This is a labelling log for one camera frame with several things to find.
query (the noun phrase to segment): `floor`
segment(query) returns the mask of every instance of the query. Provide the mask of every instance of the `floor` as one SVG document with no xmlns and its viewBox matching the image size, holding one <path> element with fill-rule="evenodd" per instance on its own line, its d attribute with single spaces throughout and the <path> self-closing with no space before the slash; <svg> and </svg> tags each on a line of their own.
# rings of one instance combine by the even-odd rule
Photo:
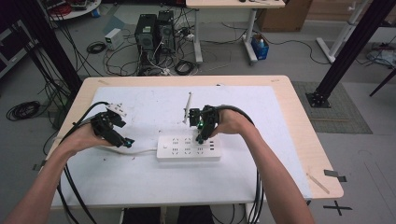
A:
<svg viewBox="0 0 396 224">
<path fill-rule="evenodd" d="M 128 13 L 134 14 L 136 7 L 105 5 L 102 17 L 93 19 L 89 15 L 72 21 L 67 25 L 76 45 L 85 49 L 91 42 L 102 40 L 111 25 L 133 29 L 135 21 L 126 21 Z M 244 27 L 242 22 L 225 22 L 233 27 Z M 312 57 L 319 62 L 327 60 L 315 42 L 320 36 L 329 43 L 337 37 L 343 23 L 307 21 L 299 33 L 264 34 L 268 40 L 279 43 L 288 40 L 298 40 L 309 45 Z M 202 40 L 226 41 L 240 36 L 240 30 L 230 29 L 221 23 L 204 23 Z M 57 30 L 57 36 L 66 53 L 74 62 L 73 50 Z M 371 44 L 367 45 L 358 56 L 360 62 L 366 62 L 365 54 Z M 287 75 L 292 81 L 320 82 L 330 68 L 329 64 L 313 62 L 310 48 L 298 42 L 283 45 L 270 45 L 268 58 L 254 66 L 249 66 L 245 50 L 240 42 L 228 45 L 213 45 L 203 42 L 205 63 L 194 71 L 195 76 L 210 75 Z M 186 58 L 193 60 L 191 46 L 185 47 Z M 112 63 L 125 64 L 136 57 L 136 50 L 124 50 L 112 59 Z M 102 55 L 92 55 L 88 61 L 102 74 Z M 339 206 L 352 210 L 323 208 L 324 205 L 335 206 L 334 200 L 313 201 L 309 207 L 317 223 L 395 223 L 396 222 L 396 78 L 381 89 L 375 96 L 369 94 L 388 75 L 390 70 L 380 64 L 369 66 L 354 62 L 341 82 L 355 103 L 362 116 L 370 126 L 373 134 L 342 134 L 318 133 L 318 139 L 323 145 L 333 169 L 346 177 L 342 183 L 345 195 L 336 199 Z M 91 69 L 79 72 L 82 77 L 96 75 Z M 21 199 L 29 189 L 37 171 L 33 170 L 45 155 L 43 146 L 55 132 L 50 121 L 45 116 L 12 122 L 6 119 L 7 111 L 14 105 L 37 100 L 46 102 L 46 95 L 40 92 L 44 80 L 35 65 L 26 57 L 22 59 L 6 76 L 0 80 L 0 118 L 2 129 L 0 139 L 3 156 L 0 157 L 0 220 Z M 243 206 L 236 204 L 213 205 L 216 218 L 222 223 L 238 223 L 243 217 Z M 88 219 L 77 211 L 81 223 Z M 120 209 L 92 209 L 93 216 L 99 223 L 119 223 Z M 169 207 L 167 223 L 175 223 L 177 208 Z M 263 208 L 261 223 L 272 223 L 273 220 L 267 207 Z M 68 223 L 63 211 L 52 211 L 49 223 Z"/>
</svg>

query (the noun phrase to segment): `white power strip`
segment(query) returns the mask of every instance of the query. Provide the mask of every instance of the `white power strip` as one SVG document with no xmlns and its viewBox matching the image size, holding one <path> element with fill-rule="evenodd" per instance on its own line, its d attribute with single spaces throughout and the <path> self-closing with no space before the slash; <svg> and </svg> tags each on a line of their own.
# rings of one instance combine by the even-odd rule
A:
<svg viewBox="0 0 396 224">
<path fill-rule="evenodd" d="M 215 136 L 198 144 L 192 135 L 160 136 L 159 161 L 218 161 L 221 157 L 219 139 Z"/>
</svg>

